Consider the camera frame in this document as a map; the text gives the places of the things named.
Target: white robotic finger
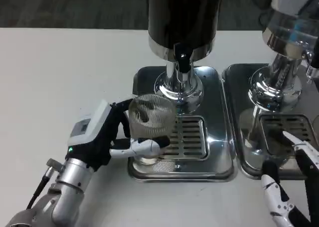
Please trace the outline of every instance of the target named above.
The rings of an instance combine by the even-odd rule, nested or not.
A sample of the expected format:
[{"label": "white robotic finger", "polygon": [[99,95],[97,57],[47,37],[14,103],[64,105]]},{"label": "white robotic finger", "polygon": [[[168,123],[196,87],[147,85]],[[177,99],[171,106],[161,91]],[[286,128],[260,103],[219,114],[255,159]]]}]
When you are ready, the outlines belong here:
[{"label": "white robotic finger", "polygon": [[125,150],[110,149],[110,155],[114,158],[127,158],[138,155],[159,155],[161,147],[159,143],[152,139],[147,139],[142,142],[131,139],[131,145]]}]

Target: stainless steel drip tray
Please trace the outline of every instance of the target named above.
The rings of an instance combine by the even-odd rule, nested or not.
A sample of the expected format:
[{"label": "stainless steel drip tray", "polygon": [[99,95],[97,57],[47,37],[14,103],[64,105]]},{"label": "stainless steel drip tray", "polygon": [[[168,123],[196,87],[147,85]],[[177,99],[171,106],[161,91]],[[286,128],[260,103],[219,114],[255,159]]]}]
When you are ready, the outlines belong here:
[{"label": "stainless steel drip tray", "polygon": [[300,139],[317,143],[319,93],[314,84],[306,84],[305,67],[298,70],[303,90],[297,105],[290,111],[280,114],[263,112],[257,114],[256,107],[248,97],[249,81],[252,74],[266,64],[234,64],[223,73],[226,102],[232,134],[241,168],[250,178],[261,176],[261,167],[266,159],[274,160],[279,166],[281,179],[303,179],[289,146],[282,145],[273,138],[274,129],[287,130]]},{"label": "stainless steel drip tray", "polygon": [[204,120],[200,116],[177,116],[169,136],[170,145],[161,160],[204,160],[208,155]]},{"label": "stainless steel drip tray", "polygon": [[[144,67],[134,77],[133,93],[154,92],[164,66]],[[204,86],[204,99],[192,115],[178,115],[171,145],[153,165],[129,158],[128,172],[140,181],[228,181],[234,176],[228,142],[228,116],[218,73],[211,67],[195,68]]]}]

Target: coffee machine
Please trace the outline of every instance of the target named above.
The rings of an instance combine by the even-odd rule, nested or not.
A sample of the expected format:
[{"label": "coffee machine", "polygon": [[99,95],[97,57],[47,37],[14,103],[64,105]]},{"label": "coffee machine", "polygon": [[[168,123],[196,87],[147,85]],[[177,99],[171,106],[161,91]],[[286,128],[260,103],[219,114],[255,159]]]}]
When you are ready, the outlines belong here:
[{"label": "coffee machine", "polygon": [[302,179],[291,144],[278,133],[319,147],[319,0],[272,0],[272,8],[262,33],[272,62],[234,64],[223,73],[232,138],[249,177],[260,177],[262,163],[273,160],[281,179]]},{"label": "coffee machine", "polygon": [[141,68],[133,94],[155,93],[176,107],[170,146],[158,157],[130,158],[141,181],[226,181],[234,175],[221,79],[195,66],[211,51],[221,0],[148,0],[149,45],[166,66]]}]

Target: metal base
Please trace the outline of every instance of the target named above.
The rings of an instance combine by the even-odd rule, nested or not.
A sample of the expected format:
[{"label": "metal base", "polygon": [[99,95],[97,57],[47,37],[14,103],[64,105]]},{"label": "metal base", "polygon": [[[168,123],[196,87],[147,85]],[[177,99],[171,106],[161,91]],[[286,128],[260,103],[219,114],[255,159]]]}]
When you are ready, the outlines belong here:
[{"label": "metal base", "polygon": [[[274,144],[276,140],[271,142],[269,139],[266,140],[259,126],[260,114],[268,112],[261,112],[248,97],[251,76],[265,65],[234,64],[223,73],[226,102],[230,123],[233,123],[232,134],[238,159],[243,172],[251,178],[261,176],[263,161],[270,158],[280,165],[281,179],[303,179],[304,177],[291,153],[276,155],[274,151],[269,151],[267,145],[271,142]],[[319,127],[317,123],[319,122],[319,118],[317,118],[319,116],[319,93],[314,84],[307,84],[305,72],[306,69],[303,66],[298,70],[298,77],[303,87],[299,101],[292,110],[284,114],[305,115],[314,127]],[[315,128],[315,135],[319,133],[318,127]]]},{"label": "metal base", "polygon": [[[165,72],[165,69],[164,66],[140,69],[134,77],[133,94],[153,93],[155,80]],[[128,172],[133,178],[145,182],[217,182],[228,181],[234,177],[235,168],[231,155],[233,147],[228,141],[226,125],[228,116],[218,73],[215,69],[206,66],[196,67],[195,73],[204,86],[203,101],[191,115],[179,115],[177,119],[180,118],[180,121],[185,124],[184,128],[190,123],[196,123],[197,126],[191,131],[198,132],[200,138],[196,138],[194,146],[187,146],[185,141],[190,136],[183,134],[178,142],[172,142],[165,152],[166,155],[161,156],[153,165],[143,165],[134,158],[129,158]],[[177,135],[185,133],[186,129],[181,130],[177,122],[175,129]]]}]

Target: black cable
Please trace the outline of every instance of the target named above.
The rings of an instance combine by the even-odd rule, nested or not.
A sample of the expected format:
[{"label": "black cable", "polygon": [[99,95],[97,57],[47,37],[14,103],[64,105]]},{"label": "black cable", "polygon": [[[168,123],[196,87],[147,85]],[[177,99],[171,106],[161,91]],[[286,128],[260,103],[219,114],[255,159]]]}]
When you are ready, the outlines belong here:
[{"label": "black cable", "polygon": [[46,186],[46,184],[49,182],[51,176],[52,176],[52,171],[50,170],[50,168],[46,171],[46,173],[44,174],[44,176],[42,176],[42,180],[40,182],[40,184],[38,185],[38,187],[36,188],[35,192],[33,193],[33,196],[29,202],[29,204],[27,205],[26,209],[30,209],[32,208],[36,198],[39,197],[39,195],[41,194],[41,192],[43,191],[44,187]]}]

